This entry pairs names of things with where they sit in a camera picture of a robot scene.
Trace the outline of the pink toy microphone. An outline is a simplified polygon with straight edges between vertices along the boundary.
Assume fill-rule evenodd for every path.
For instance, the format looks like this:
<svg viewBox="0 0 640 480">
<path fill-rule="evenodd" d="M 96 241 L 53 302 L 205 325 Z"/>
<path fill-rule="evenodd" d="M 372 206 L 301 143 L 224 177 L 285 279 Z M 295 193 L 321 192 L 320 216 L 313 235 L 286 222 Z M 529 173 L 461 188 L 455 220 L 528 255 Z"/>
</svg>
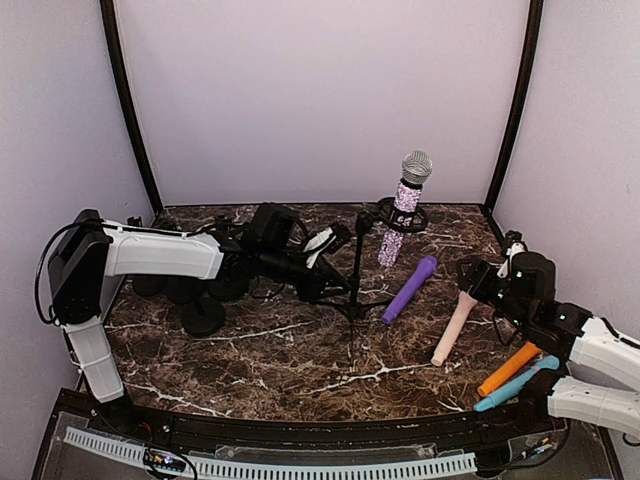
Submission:
<svg viewBox="0 0 640 480">
<path fill-rule="evenodd" d="M 432 355 L 432 365 L 439 367 L 444 364 L 457 341 L 470 312 L 476 305 L 477 301 L 467 292 L 459 292 L 457 306 Z"/>
</svg>

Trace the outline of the purple toy microphone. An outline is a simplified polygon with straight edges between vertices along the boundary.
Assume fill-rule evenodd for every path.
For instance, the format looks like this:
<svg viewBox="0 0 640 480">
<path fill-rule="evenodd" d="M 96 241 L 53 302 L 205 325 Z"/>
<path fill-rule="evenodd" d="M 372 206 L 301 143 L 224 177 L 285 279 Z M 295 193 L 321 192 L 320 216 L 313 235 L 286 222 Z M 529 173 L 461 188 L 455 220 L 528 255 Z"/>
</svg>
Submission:
<svg viewBox="0 0 640 480">
<path fill-rule="evenodd" d="M 438 262 L 434 256 L 423 257 L 414 273 L 405 282 L 381 316 L 384 325 L 389 326 L 412 300 L 416 292 L 435 273 Z"/>
</svg>

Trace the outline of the black round-base purple mic stand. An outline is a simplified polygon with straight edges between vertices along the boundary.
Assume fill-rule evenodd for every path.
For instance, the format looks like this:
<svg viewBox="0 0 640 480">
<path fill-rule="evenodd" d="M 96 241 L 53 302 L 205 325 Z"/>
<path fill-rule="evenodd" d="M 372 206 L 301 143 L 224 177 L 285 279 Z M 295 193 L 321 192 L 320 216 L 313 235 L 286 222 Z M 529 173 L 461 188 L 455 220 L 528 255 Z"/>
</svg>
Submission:
<svg viewBox="0 0 640 480">
<path fill-rule="evenodd" d="M 244 296 L 249 288 L 246 258 L 239 245 L 245 224 L 235 224 L 230 218 L 219 215 L 211 233 L 219 240 L 224 258 L 216 278 L 209 280 L 206 289 L 211 298 L 221 302 L 234 301 Z"/>
</svg>

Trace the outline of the orange toy microphone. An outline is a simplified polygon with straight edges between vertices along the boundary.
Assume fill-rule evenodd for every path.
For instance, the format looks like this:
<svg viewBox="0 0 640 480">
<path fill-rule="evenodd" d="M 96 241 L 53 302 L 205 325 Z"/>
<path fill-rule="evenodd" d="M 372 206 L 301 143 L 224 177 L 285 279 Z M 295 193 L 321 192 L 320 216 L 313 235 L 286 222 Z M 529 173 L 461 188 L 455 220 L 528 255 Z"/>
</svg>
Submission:
<svg viewBox="0 0 640 480">
<path fill-rule="evenodd" d="M 482 398 L 487 397 L 505 384 L 507 380 L 541 352 L 542 350 L 533 343 L 525 343 L 516 353 L 506 360 L 503 365 L 484 380 L 477 388 L 477 393 Z"/>
</svg>

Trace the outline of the black tripod mic stand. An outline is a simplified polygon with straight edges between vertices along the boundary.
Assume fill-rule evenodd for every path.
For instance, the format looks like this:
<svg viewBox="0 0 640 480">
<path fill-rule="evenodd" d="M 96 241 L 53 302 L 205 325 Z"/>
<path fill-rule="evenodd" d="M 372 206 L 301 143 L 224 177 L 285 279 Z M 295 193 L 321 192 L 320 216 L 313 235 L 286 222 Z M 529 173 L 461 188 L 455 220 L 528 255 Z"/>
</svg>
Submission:
<svg viewBox="0 0 640 480">
<path fill-rule="evenodd" d="M 353 354 L 355 353 L 356 321 L 365 319 L 367 313 L 372 309 L 382 307 L 382 306 L 387 308 L 389 303 L 393 300 L 391 299 L 391 300 L 384 300 L 384 301 L 377 301 L 377 302 L 370 302 L 370 303 L 363 303 L 359 300 L 359 293 L 360 293 L 361 280 L 362 280 L 362 260 L 363 260 L 363 248 L 365 243 L 365 237 L 371 232 L 375 224 L 382 223 L 383 225 L 385 225 L 380 216 L 378 202 L 372 208 L 369 208 L 369 209 L 365 208 L 361 210 L 356 216 L 356 220 L 355 220 L 356 246 L 355 246 L 354 261 L 353 261 L 352 272 L 347 277 L 347 280 L 349 281 L 349 284 L 351 287 L 351 291 L 348 293 L 348 300 L 345 303 L 335 303 L 335 302 L 325 302 L 325 301 L 320 302 L 320 305 L 334 308 L 339 313 L 344 315 L 348 320 L 349 352 L 350 352 L 349 362 L 351 366 L 354 365 Z M 418 203 L 418 207 L 420 208 L 419 212 L 425 216 L 426 226 L 420 227 L 419 231 L 413 231 L 411 233 L 407 232 L 406 234 L 422 232 L 426 229 L 428 225 L 428 217 L 426 212 L 420 206 L 419 203 Z"/>
</svg>

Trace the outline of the black round-base pink mic stand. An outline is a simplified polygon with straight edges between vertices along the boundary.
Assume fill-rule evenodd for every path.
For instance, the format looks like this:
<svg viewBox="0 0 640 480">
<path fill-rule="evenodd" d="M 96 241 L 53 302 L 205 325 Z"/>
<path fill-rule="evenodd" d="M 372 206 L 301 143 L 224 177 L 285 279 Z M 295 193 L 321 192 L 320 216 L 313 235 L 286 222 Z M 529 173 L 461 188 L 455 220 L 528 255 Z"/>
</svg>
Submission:
<svg viewBox="0 0 640 480">
<path fill-rule="evenodd" d="M 205 338 L 219 331 L 225 324 L 223 304 L 210 297 L 200 297 L 181 308 L 181 326 L 195 338 Z"/>
</svg>

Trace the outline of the silver glitter microphone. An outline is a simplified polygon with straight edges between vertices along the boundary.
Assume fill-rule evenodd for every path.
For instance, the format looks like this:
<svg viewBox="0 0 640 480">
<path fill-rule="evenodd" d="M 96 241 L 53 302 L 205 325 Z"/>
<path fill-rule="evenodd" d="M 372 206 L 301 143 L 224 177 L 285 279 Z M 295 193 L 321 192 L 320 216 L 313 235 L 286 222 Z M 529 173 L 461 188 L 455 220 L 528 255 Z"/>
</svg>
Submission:
<svg viewBox="0 0 640 480">
<path fill-rule="evenodd" d="M 419 212 L 418 203 L 424 183 L 433 170 L 429 155 L 421 150 L 409 152 L 401 164 L 401 179 L 395 197 L 378 202 L 380 216 L 387 226 L 384 233 L 378 261 L 384 267 L 391 267 L 397 260 L 404 235 L 419 231 L 426 226 L 426 219 Z"/>
</svg>

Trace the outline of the blue toy microphone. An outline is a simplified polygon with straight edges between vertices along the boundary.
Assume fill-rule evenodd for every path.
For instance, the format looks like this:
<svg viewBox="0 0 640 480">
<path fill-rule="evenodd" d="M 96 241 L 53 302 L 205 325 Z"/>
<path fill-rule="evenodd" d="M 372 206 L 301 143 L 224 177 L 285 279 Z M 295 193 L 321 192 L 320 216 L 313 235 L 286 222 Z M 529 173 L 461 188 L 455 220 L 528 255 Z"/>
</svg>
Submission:
<svg viewBox="0 0 640 480">
<path fill-rule="evenodd" d="M 494 392 L 490 393 L 487 397 L 477 402 L 473 406 L 473 410 L 476 412 L 484 412 L 495 407 L 498 407 L 508 400 L 516 397 L 522 390 L 524 385 L 531 380 L 537 373 L 542 370 L 557 370 L 560 366 L 560 361 L 553 355 L 546 356 L 535 363 L 532 367 L 526 370 L 524 373 L 518 375 L 514 379 L 508 381 L 503 386 L 499 387 Z"/>
</svg>

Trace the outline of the black round-base blue mic stand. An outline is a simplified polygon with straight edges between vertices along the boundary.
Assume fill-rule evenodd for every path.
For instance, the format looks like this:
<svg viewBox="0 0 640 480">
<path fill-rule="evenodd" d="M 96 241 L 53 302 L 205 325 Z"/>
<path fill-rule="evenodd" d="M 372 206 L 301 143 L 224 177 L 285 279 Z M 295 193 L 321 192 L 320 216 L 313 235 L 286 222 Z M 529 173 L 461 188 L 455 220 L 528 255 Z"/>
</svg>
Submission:
<svg viewBox="0 0 640 480">
<path fill-rule="evenodd" d="M 199 298 L 204 292 L 204 284 L 191 277 L 170 277 L 167 280 L 164 293 L 174 304 L 184 305 Z"/>
</svg>

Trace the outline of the black round-base orange mic stand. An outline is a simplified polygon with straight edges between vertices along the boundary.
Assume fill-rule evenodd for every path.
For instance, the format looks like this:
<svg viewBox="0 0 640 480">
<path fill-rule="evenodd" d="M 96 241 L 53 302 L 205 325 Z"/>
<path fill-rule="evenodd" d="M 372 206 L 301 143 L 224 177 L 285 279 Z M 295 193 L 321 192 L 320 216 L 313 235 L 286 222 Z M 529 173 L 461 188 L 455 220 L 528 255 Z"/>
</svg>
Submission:
<svg viewBox="0 0 640 480">
<path fill-rule="evenodd" d="M 144 226 L 141 216 L 131 216 L 127 219 L 127 225 L 134 228 L 142 228 Z"/>
</svg>

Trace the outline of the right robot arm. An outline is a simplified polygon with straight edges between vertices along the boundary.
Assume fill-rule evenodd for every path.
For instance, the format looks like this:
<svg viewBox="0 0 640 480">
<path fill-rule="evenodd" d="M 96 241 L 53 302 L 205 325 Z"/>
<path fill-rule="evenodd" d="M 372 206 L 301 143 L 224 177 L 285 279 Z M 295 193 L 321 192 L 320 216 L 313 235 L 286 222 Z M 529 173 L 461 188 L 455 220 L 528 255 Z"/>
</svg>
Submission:
<svg viewBox="0 0 640 480">
<path fill-rule="evenodd" d="M 534 374 L 518 393 L 510 413 L 517 432 L 530 434 L 554 417 L 639 437 L 639 342 L 609 320 L 556 300 L 551 260 L 509 249 L 501 265 L 466 257 L 456 269 L 463 292 L 560 362 Z"/>
</svg>

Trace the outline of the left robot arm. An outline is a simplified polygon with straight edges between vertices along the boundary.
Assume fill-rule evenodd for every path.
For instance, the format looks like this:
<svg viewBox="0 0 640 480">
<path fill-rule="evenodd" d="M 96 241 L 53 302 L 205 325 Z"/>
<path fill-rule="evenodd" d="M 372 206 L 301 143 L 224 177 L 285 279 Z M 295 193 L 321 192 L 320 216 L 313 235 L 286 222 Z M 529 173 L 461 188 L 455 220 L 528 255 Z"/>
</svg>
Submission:
<svg viewBox="0 0 640 480">
<path fill-rule="evenodd" d="M 275 203 L 259 205 L 245 223 L 220 216 L 192 231 L 121 224 L 85 209 L 41 254 L 36 275 L 48 278 L 51 304 L 36 310 L 43 323 L 62 329 L 91 395 L 104 404 L 103 421 L 131 436 L 141 415 L 122 399 L 126 389 L 101 307 L 105 279 L 128 277 L 138 296 L 165 296 L 182 307 L 183 330 L 206 338 L 225 324 L 225 303 L 261 278 L 293 287 L 309 304 L 349 292 L 346 277 L 326 258 L 350 238 L 339 223 L 312 233 L 296 211 Z"/>
</svg>

